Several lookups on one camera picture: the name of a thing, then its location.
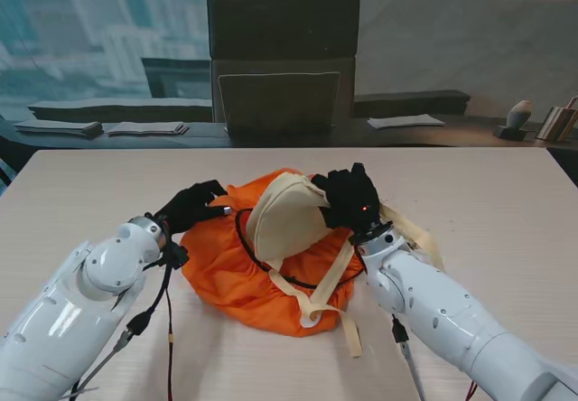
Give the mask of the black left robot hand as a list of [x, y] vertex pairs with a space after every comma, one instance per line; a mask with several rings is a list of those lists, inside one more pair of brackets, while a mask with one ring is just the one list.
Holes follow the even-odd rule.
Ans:
[[184, 233], [199, 222], [228, 215], [229, 206], [210, 205], [225, 195], [226, 190], [217, 180], [195, 183], [179, 191], [153, 215], [153, 219], [165, 224], [171, 234]]

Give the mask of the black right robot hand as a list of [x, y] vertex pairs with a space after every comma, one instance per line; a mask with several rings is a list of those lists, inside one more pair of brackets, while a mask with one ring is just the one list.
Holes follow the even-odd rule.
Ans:
[[380, 222], [378, 192], [363, 163], [354, 163], [349, 170], [316, 174], [311, 182], [324, 191], [329, 203], [328, 207], [320, 207], [328, 228], [348, 228], [354, 234], [363, 234]]

